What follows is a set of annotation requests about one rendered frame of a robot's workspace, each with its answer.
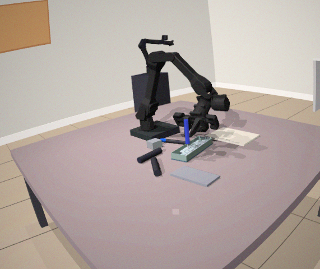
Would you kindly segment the cream flat rectangular panel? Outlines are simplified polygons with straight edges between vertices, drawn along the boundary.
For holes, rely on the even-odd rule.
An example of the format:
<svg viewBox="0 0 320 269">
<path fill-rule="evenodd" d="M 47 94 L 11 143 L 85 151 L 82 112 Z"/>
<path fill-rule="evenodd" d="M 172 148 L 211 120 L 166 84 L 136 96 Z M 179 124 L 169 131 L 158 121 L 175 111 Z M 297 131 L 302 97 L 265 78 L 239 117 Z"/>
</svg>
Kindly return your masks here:
<svg viewBox="0 0 320 269">
<path fill-rule="evenodd" d="M 239 146 L 246 146 L 254 139 L 258 138 L 259 134 L 222 127 L 212 133 L 205 135 L 205 137 L 209 137 L 213 140 L 222 142 L 233 143 Z"/>
</svg>

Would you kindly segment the keyboard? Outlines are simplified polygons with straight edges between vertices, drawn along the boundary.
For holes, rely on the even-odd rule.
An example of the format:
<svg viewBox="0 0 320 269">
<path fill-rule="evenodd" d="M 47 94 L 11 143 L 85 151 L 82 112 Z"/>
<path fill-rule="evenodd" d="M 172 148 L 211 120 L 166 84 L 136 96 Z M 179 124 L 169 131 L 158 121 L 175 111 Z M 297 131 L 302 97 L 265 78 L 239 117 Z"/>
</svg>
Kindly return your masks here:
<svg viewBox="0 0 320 269">
<path fill-rule="evenodd" d="M 212 144 L 212 138 L 197 136 L 190 141 L 190 144 L 185 144 L 175 151 L 171 152 L 171 159 L 181 162 L 188 162 L 190 159 L 198 155 L 203 150 L 207 149 Z"/>
</svg>

